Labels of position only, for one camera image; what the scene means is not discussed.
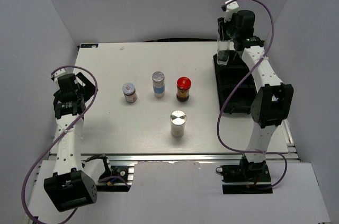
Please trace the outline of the dark liquid glass cruet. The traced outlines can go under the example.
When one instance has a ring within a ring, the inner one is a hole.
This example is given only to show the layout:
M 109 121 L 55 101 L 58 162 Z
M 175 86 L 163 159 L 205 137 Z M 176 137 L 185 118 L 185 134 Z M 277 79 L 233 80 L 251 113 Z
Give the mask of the dark liquid glass cruet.
M 217 39 L 217 64 L 225 66 L 228 64 L 230 56 L 230 40 L 219 35 Z

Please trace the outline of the small jar white lid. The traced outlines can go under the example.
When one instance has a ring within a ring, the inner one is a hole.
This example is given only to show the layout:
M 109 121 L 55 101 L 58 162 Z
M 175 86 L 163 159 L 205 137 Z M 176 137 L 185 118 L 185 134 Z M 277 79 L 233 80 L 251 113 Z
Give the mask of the small jar white lid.
M 137 100 L 137 92 L 134 84 L 132 83 L 125 83 L 122 87 L 122 91 L 125 97 L 125 100 L 128 103 L 133 103 Z

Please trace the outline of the red lid sauce jar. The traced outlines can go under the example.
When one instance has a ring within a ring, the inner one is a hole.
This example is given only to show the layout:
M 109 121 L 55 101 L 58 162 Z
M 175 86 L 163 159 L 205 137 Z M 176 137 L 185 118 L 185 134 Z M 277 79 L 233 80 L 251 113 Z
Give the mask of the red lid sauce jar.
M 188 77 L 180 77 L 176 83 L 177 93 L 176 98 L 180 102 L 185 102 L 189 99 L 191 80 Z

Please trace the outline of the blue label shaker bottle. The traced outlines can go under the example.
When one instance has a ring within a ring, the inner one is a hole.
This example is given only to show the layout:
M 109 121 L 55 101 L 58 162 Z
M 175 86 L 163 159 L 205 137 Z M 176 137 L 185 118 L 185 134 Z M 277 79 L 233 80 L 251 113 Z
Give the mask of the blue label shaker bottle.
M 157 98 L 162 98 L 165 95 L 165 76 L 161 71 L 156 71 L 152 74 L 153 91 Z

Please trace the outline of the silver lid white shaker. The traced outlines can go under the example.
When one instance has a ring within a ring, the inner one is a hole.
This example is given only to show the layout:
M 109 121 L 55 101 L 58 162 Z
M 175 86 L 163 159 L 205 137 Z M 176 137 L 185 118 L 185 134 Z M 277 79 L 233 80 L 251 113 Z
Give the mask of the silver lid white shaker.
M 182 137 L 184 135 L 184 129 L 187 121 L 187 115 L 183 111 L 176 110 L 170 115 L 171 122 L 171 135 L 173 137 Z

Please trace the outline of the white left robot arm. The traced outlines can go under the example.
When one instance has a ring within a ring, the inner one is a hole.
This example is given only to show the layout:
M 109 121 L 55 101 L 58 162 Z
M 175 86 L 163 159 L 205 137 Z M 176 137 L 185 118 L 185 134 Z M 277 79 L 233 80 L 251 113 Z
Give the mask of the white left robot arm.
M 95 181 L 85 173 L 81 161 L 81 115 L 95 86 L 82 73 L 58 72 L 53 79 L 59 86 L 53 95 L 57 159 L 52 176 L 44 180 L 43 187 L 56 209 L 64 212 L 97 200 Z

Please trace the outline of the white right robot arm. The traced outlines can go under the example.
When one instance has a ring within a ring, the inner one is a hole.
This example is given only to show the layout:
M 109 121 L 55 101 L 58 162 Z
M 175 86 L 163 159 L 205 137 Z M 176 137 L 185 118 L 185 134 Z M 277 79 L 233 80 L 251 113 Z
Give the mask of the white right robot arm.
M 254 35 L 254 12 L 227 9 L 224 19 L 218 22 L 222 40 L 233 42 L 235 51 L 249 68 L 257 91 L 251 105 L 254 121 L 251 138 L 239 163 L 240 177 L 251 181 L 266 166 L 266 151 L 273 133 L 289 114 L 294 89 L 276 75 L 263 41 Z

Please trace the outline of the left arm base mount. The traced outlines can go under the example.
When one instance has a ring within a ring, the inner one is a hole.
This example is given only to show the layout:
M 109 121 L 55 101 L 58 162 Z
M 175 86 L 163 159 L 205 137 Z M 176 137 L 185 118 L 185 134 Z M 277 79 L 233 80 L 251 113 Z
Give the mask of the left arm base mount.
M 83 171 L 94 180 L 98 192 L 128 192 L 131 187 L 129 167 L 113 164 L 105 154 L 82 160 Z

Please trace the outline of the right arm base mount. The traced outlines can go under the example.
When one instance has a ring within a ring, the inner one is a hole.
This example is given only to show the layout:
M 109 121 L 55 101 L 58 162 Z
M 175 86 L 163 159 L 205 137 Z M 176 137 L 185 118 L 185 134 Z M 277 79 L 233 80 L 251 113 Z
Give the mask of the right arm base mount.
M 266 161 L 249 162 L 242 157 L 237 165 L 222 165 L 216 168 L 222 177 L 224 195 L 272 194 L 270 172 Z

